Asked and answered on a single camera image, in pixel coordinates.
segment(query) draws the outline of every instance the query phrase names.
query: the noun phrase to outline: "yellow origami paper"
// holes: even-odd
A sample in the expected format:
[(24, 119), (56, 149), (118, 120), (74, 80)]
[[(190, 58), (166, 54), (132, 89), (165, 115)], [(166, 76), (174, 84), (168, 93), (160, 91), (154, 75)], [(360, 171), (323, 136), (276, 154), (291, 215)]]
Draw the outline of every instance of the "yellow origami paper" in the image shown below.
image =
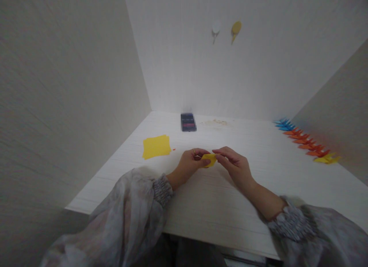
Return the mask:
[(162, 135), (154, 138), (147, 138), (143, 141), (143, 158), (145, 160), (157, 156), (168, 155), (171, 152), (169, 136)]
[(216, 154), (204, 154), (203, 157), (202, 157), (202, 160), (211, 160), (211, 163), (209, 165), (206, 165), (205, 167), (202, 167), (202, 168), (213, 166), (216, 162), (215, 156), (216, 156)]

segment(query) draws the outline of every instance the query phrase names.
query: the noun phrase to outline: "wall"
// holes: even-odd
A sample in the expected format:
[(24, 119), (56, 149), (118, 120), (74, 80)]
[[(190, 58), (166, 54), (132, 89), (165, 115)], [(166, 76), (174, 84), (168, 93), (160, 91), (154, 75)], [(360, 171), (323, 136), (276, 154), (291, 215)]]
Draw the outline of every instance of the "wall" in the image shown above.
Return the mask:
[(41, 236), (62, 232), (61, 210), (151, 108), (125, 0), (0, 9), (0, 265), (33, 266)]
[(126, 1), (153, 110), (292, 117), (368, 37), (368, 0)]
[(293, 121), (368, 185), (368, 39)]

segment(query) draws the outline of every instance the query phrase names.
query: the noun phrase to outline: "wrist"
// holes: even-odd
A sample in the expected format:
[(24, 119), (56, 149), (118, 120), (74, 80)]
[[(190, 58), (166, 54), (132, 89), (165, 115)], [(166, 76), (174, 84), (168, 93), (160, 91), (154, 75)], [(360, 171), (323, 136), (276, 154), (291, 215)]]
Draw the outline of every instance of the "wrist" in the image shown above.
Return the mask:
[(253, 179), (253, 177), (251, 177), (244, 184), (242, 184), (240, 191), (243, 193), (243, 195), (247, 196), (256, 191), (258, 187), (259, 184), (255, 181), (255, 179)]
[(180, 181), (180, 175), (175, 170), (170, 174), (167, 174), (166, 178), (171, 185), (172, 191), (177, 190), (182, 185), (182, 182)]

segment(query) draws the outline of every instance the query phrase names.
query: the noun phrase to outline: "sleeve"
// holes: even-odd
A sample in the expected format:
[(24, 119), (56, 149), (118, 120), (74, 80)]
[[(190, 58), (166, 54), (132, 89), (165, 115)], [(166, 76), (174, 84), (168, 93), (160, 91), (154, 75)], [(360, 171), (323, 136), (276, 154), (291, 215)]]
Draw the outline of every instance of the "sleeve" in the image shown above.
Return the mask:
[(368, 266), (368, 235), (330, 208), (288, 206), (272, 222), (271, 232), (285, 252), (284, 266)]
[(130, 266), (156, 244), (172, 196), (165, 175), (151, 180), (138, 169), (129, 171), (92, 212), (87, 227), (61, 236), (41, 266)]

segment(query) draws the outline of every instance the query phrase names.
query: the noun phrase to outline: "white table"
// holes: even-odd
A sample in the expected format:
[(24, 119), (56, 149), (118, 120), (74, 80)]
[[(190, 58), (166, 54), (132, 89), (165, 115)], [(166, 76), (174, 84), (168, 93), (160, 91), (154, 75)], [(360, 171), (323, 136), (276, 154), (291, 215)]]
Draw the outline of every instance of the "white table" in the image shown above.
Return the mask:
[[(278, 195), (334, 208), (368, 232), (368, 187), (339, 164), (313, 162), (272, 122), (200, 115), (195, 120), (197, 132), (181, 132), (180, 114), (151, 112), (66, 209), (90, 214), (132, 168), (158, 177), (176, 167), (184, 150), (227, 145), (248, 158), (258, 183)], [(144, 160), (143, 140), (163, 134), (175, 151)], [(279, 258), (268, 228), (219, 163), (177, 190), (164, 232)]]

